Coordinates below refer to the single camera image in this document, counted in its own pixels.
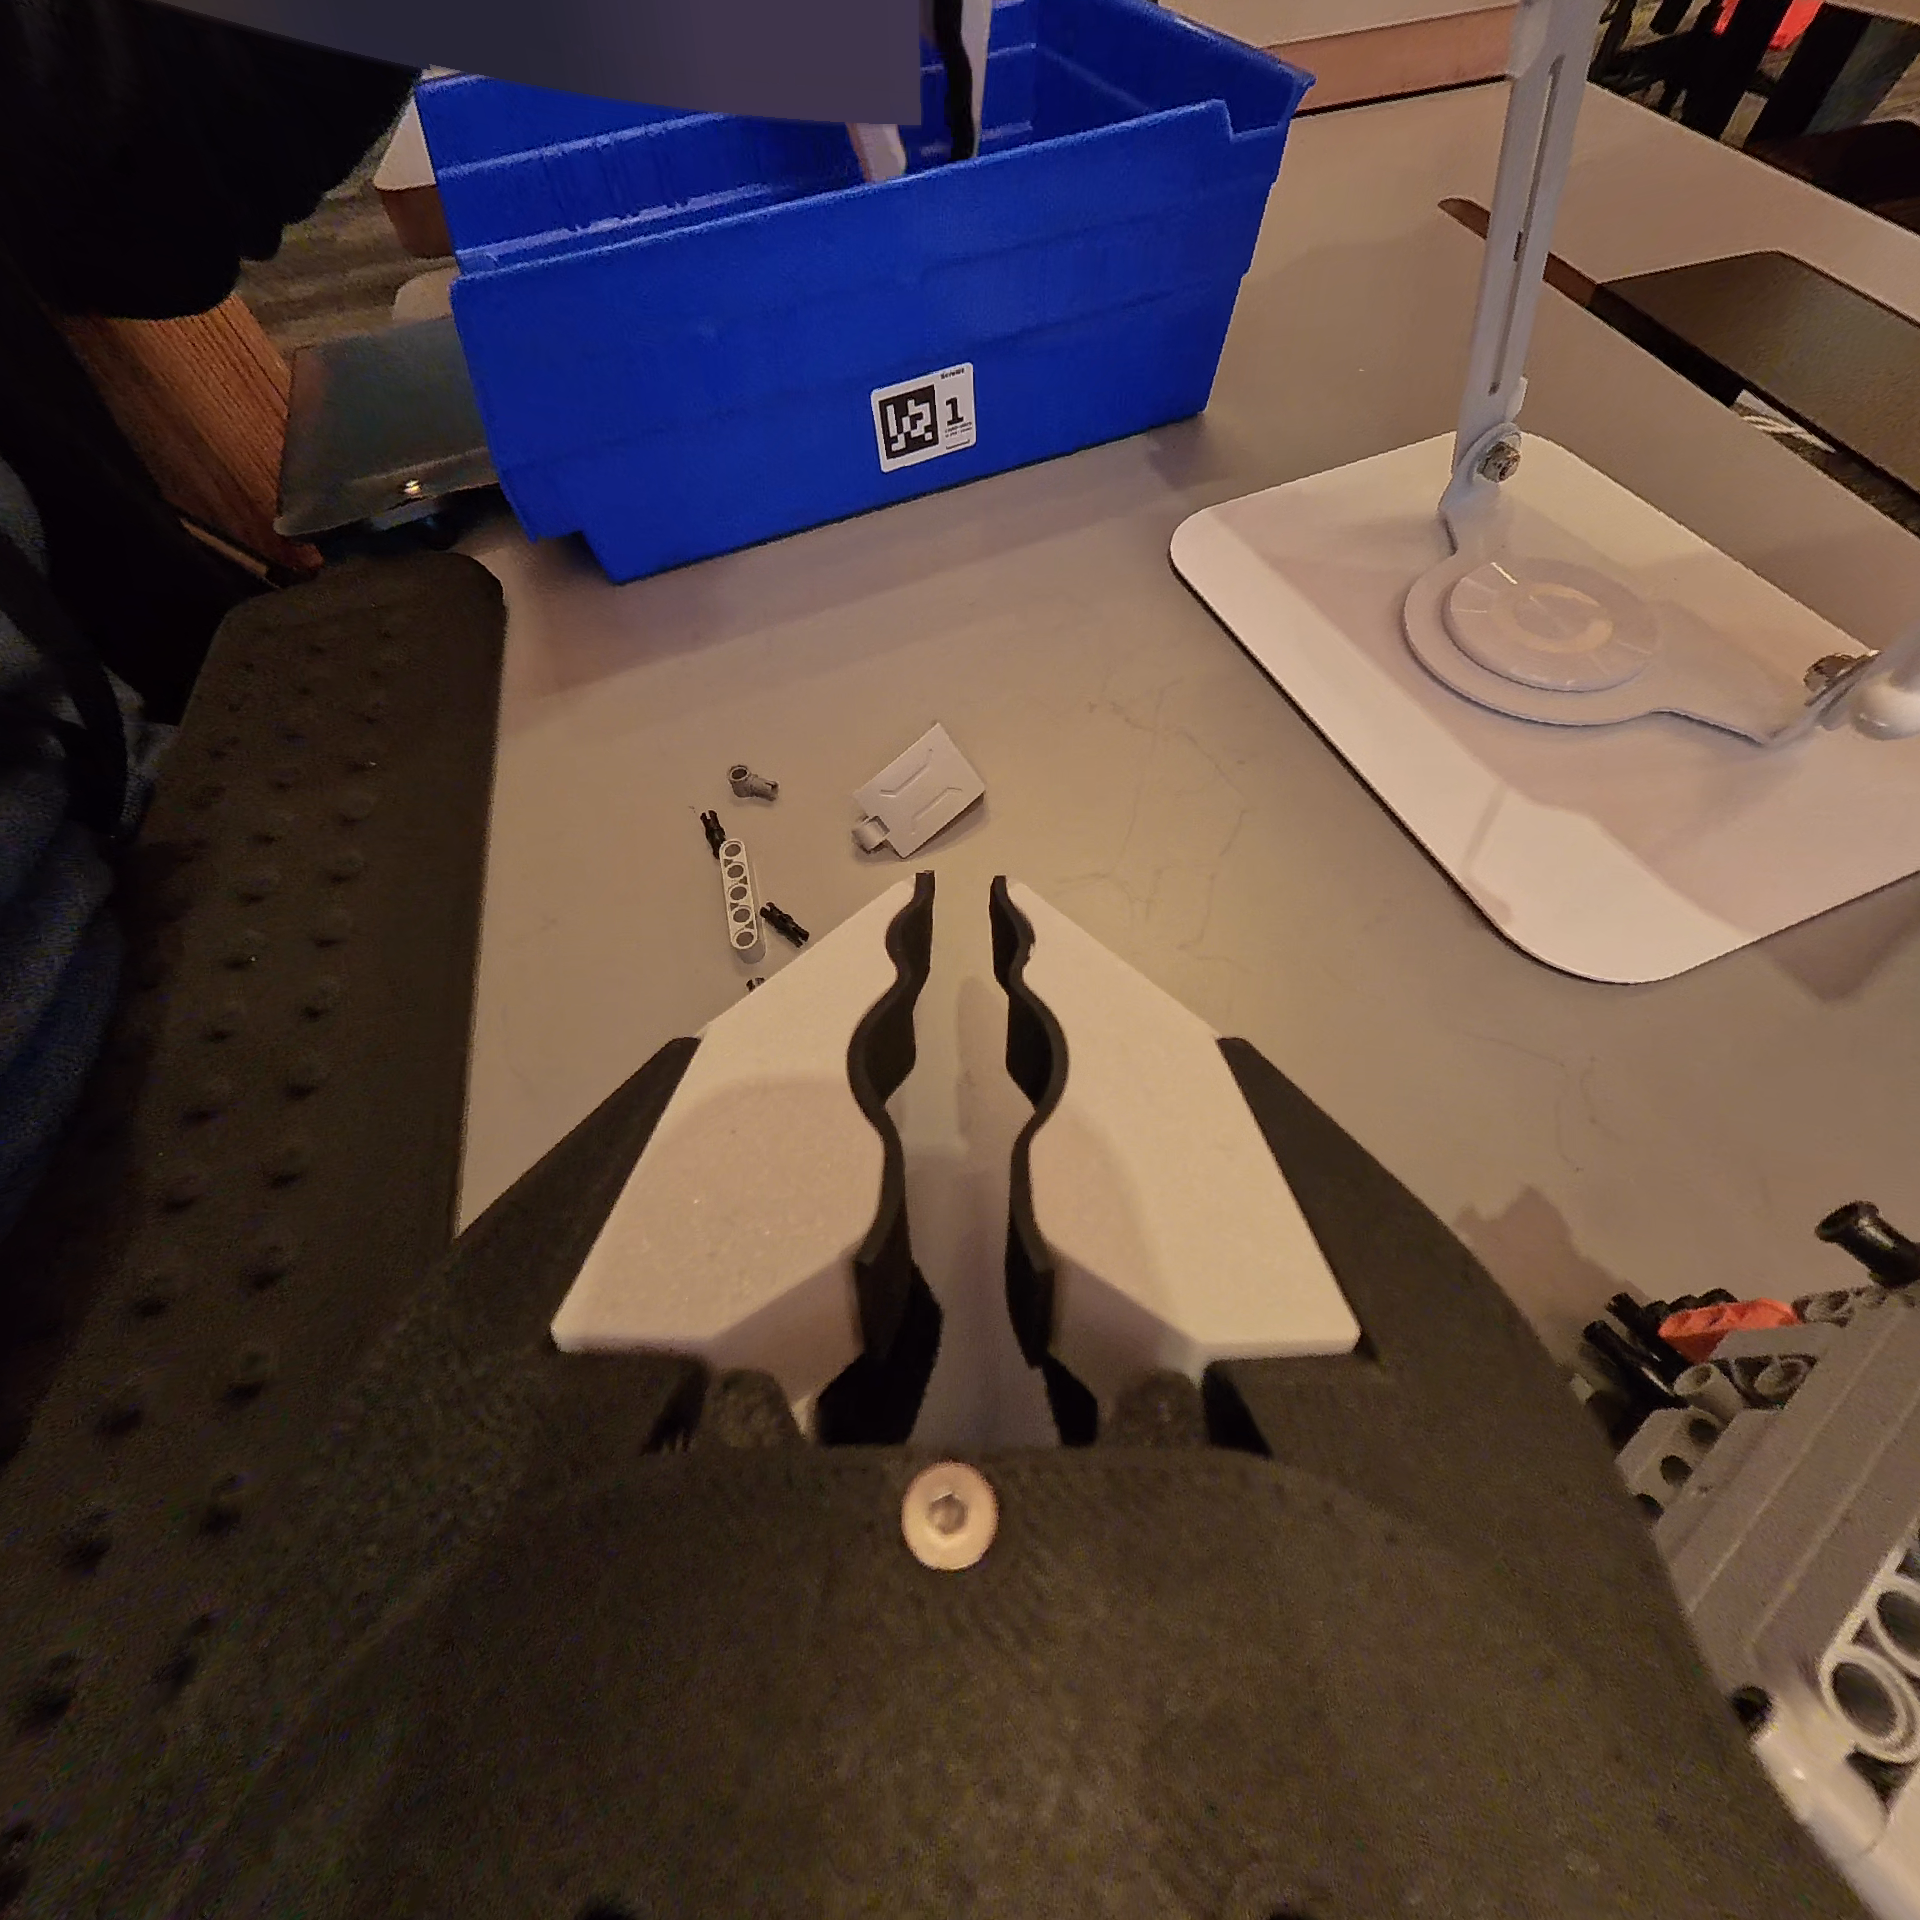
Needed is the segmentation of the dark flat panel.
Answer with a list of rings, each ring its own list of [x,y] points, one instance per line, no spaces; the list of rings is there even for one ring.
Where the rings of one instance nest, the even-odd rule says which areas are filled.
[[[1917,324],[1782,251],[1546,280],[1795,458],[1916,530]]]

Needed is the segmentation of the white desk stand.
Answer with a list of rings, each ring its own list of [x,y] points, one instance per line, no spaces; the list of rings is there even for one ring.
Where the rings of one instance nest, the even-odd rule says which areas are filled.
[[[1451,443],[1218,503],[1168,557],[1514,946],[1636,984],[1916,874],[1916,628],[1866,652],[1521,432],[1597,21],[1518,8]]]

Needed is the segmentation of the grey toy building model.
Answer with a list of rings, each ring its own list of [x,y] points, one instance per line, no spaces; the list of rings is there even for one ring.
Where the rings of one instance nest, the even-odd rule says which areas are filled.
[[[1917,1246],[1820,1218],[1862,1280],[1614,1295],[1574,1391],[1617,1444],[1717,1692],[1874,1915],[1917,1915]]]

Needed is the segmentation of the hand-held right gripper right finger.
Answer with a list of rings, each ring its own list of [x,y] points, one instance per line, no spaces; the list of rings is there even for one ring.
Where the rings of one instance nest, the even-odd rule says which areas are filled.
[[[1102,1427],[1153,1376],[1355,1356],[1361,1319],[1213,1026],[1020,880],[993,880],[990,923],[1029,1106],[1004,1295],[1053,1427]]]

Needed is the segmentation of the blue plastic bin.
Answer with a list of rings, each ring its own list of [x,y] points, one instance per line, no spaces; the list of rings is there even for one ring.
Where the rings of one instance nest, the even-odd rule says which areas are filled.
[[[1208,408],[1313,75],[1161,4],[996,4],[981,151],[923,53],[907,172],[843,128],[505,79],[417,91],[497,480],[616,582]],[[870,394],[972,363],[977,443]]]

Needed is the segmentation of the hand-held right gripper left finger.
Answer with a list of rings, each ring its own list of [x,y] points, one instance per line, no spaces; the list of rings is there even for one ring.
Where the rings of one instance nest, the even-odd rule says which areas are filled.
[[[813,1429],[915,1429],[942,1307],[889,1114],[936,875],[885,890],[697,1038],[550,1324],[564,1354],[771,1376]]]

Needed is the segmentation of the grey curved toy panel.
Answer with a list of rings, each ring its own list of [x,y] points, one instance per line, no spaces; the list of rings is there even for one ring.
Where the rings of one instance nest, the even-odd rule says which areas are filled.
[[[928,727],[853,796],[864,855],[912,856],[985,798],[985,781],[942,725]]]

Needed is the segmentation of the white printed tag label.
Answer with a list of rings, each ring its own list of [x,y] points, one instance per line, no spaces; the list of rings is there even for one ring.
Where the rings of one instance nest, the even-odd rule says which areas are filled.
[[[912,374],[870,394],[883,474],[923,466],[977,443],[973,366]]]

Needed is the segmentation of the black dimpled pad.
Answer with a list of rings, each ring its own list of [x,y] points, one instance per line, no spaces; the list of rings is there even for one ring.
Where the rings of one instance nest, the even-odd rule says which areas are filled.
[[[5,1244],[5,1838],[195,1678],[449,1247],[505,591],[353,560],[229,618],[124,866],[124,997]]]

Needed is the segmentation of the ribbed wooden cabinet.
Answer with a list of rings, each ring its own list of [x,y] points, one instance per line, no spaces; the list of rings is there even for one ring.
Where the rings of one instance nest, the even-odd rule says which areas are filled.
[[[321,550],[277,527],[292,371],[240,294],[181,319],[56,319],[182,527],[269,586]]]

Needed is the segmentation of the metal plate with caster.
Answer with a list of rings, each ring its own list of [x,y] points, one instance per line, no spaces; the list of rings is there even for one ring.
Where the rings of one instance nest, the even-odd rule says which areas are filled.
[[[497,487],[453,318],[305,346],[292,357],[275,533],[316,541],[432,516]]]

